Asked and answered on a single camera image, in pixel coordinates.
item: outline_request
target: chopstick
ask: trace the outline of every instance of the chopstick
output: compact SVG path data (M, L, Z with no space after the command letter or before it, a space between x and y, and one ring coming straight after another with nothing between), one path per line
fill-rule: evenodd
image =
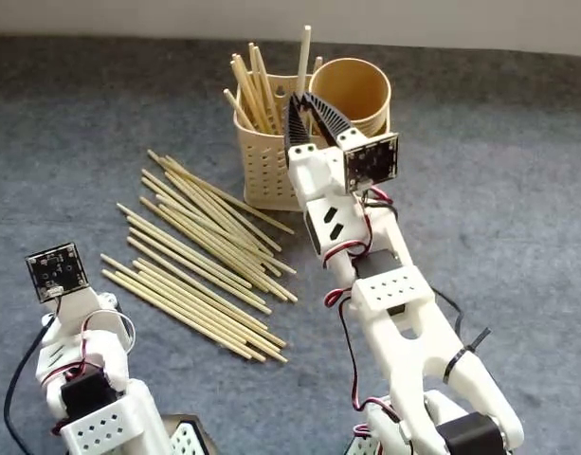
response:
M305 81L307 78L307 65L309 64L309 46L311 44L311 26L305 26L300 39L299 73L295 92L299 99L305 91Z
M256 65L259 68L259 76L261 77L261 84L263 85L265 99L268 104L269 111L271 111L271 115L273 117L273 123L276 128L276 133L278 135L281 135L283 133L283 129L281 128L280 113L278 112L278 108L273 98L271 84L269 83L269 76L267 75L267 70L264 67L263 55L261 55L261 50L257 46L254 47L254 54Z
M165 164L164 164L164 158L160 157L159 155L157 155L153 150L149 150L148 151L149 156L160 166L165 168ZM179 170L179 174L186 180L191 180L195 183L197 183L199 186L201 186L202 188L205 188L206 190L209 190L211 192L213 192L214 194L222 197L223 199L225 199L226 201L228 201L229 203L233 204L236 207L239 207L242 210L247 211L248 213L261 218L263 221L265 221L266 223L270 224L271 226L274 226L278 229L281 229L289 234L294 234L294 230L291 229L290 227L284 225L283 223L280 223L278 220L275 220L274 218L271 218L268 215L265 215L264 213L262 213L259 210L254 209L253 207L249 206L248 204L246 204L243 201L240 201L238 198L224 192L223 190L211 185L210 183L208 183L207 181L197 177L196 175L193 175L192 173L190 173L189 171L187 171L186 168L182 168L182 171Z
M245 114L244 108L235 99L235 97L231 94L231 92L228 88L223 90L223 95L225 95L225 98L227 98L227 100L229 101L229 104L231 104L231 106L233 107L233 109L237 113L237 117L240 119L240 122L244 125L244 127L250 131L256 131L256 129L254 128L254 125L252 124L252 122L250 121L248 116Z

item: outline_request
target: wire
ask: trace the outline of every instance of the wire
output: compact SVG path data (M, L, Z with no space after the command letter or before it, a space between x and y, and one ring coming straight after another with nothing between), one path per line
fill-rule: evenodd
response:
M58 297L56 312L52 315L52 317L47 322L47 324L44 327L42 327L42 329L38 332L37 336L35 337L35 339L31 343L31 345L29 346L29 348L25 352L25 355L23 355L23 358L21 359L20 363L16 367L16 370L14 371L14 374L12 375L12 379L9 381L8 391L6 392L6 398L4 400L4 423L6 424L6 428L8 428L9 435L12 437L12 439L14 440L16 445L18 445L18 447L26 455L33 455L33 452L28 448L27 443L21 437L21 435L18 433L16 427L14 426L14 424L12 423L12 420L10 418L10 408L12 405L12 398L13 398L14 392L16 390L16 384L18 384L18 380L21 377L21 373L23 372L23 369L27 365L29 359L31 358L31 356L33 355L33 353L35 352L37 347L40 345L40 343L44 339L47 331L50 330L50 327L52 327L52 324L56 320L56 317L58 316L59 311L61 310L61 301L62 301L61 298Z
M378 187L369 187L369 190L374 193L374 199L379 200L379 201L385 201L385 202L388 202L390 204L393 204L393 199L388 197L387 194L384 191L382 191L381 189L379 189Z
M457 316L456 320L454 321L454 333L457 334L457 337L459 337L459 339L461 339L461 324L463 324L463 318L464 318L463 309L459 306L459 304L456 301L451 299L449 296L447 296L443 292L437 290L433 286L431 286L431 289L433 289L433 292L435 292L438 296L440 296L442 299L444 299L448 303L448 305L450 305L452 308L454 308L456 310L456 312L459 314Z
M332 308L335 306L335 303L337 303L338 300L342 297L342 295L349 291L351 291L351 287L346 287L345 289L333 289L328 294L326 294L326 297L324 297L324 305L326 308Z
M130 339L130 346L128 346L128 349L126 350L126 354L129 354L132 351L132 349L135 347L136 327L130 318L128 318L123 313L120 313L120 311L118 311L118 310L110 310L108 308L101 308L99 310L95 310L92 313L90 313L88 316L86 316L82 322L81 330L80 330L81 346L82 346L81 347L81 349L82 349L82 361L79 362L79 365L77 366L77 368L78 368L77 371L72 373L71 375L69 375L69 377L67 377L67 379L73 379L74 377L77 377L77 376L84 374L86 365L94 366L93 364L86 362L88 340L84 337L84 334L85 334L85 331L88 330L88 322L90 322L90 319L92 317L94 317L95 315L102 314L102 313L113 314L113 315L119 316L128 322L128 325L130 325L130 328L132 329L132 337Z
M354 406L354 409L357 410L358 412L364 410L364 408L366 408L366 405L369 403L378 405L389 416L392 422L397 424L401 421L401 419L399 418L395 410L387 403L385 403L383 400L371 396L369 398L366 398L366 400L364 400L362 403L359 402L357 363L355 362L354 348L351 344L351 338L349 337L349 329L347 328L347 323L345 322L345 317L343 315L344 305L350 298L351 297L345 297L338 305L338 317L340 318L340 322L343 326L343 332L345 333L345 339L347 340L347 347L349 348L349 355L351 356L351 361L354 367L354 381L351 392L352 405Z

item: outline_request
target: tan cup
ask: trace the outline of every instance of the tan cup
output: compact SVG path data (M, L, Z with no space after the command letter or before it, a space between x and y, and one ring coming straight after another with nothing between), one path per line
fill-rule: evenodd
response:
M313 75L309 91L332 104L367 137L378 134L387 122L391 84L369 62L331 60Z

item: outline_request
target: white plastic part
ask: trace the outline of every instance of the white plastic part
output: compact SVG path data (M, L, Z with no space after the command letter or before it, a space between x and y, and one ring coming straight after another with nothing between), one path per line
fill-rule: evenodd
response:
M366 305L371 311L387 310L433 298L433 291L416 265L357 280L352 290L354 304Z
M123 446L144 430L135 399L126 395L61 430L72 455L99 455Z
M180 424L170 439L172 455L206 455L192 424Z
M111 293L97 295L92 287L86 287L62 296L59 315L50 330L45 334L42 345L46 346L58 338L78 334L83 320L90 313L101 309L114 310L117 303L115 295ZM53 300L46 305L51 311L55 311L58 306ZM113 314L98 315L94 317L94 320L90 321L89 328L101 329L116 334L124 349L130 345L130 337L119 316Z
M132 455L172 451L147 386L135 379L122 398L66 425L61 435L71 455L100 455L118 447Z
M343 152L337 147L319 150L315 144L288 150L288 177L300 208L324 194L345 194Z
M368 241L366 223L356 222L361 208L354 196L332 195L307 202L307 212L318 237L320 259L334 246L348 240Z
M436 426L467 415L466 410L440 391L427 391L425 393L425 406Z

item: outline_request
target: robotic arm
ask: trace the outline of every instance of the robotic arm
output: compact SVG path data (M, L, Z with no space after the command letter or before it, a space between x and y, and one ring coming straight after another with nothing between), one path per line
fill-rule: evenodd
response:
M305 114L316 121L324 147L307 133ZM351 291L351 309L390 381L388 400L401 422L394 425L377 406L366 407L385 450L409 453L411 444L419 455L501 455L520 446L520 421L474 354L476 343L464 346L436 304L392 204L368 197L372 185L397 175L398 135L367 138L334 107L305 93L289 101L285 146L316 253L335 274L338 291ZM403 335L408 329L415 339ZM425 393L426 375L441 377L476 412L467 414L438 392Z
M216 453L195 416L162 418L147 386L130 378L134 324L113 294L90 287L75 245L29 256L27 266L38 299L52 311L42 320L35 375L58 420L52 432L62 436L70 455Z

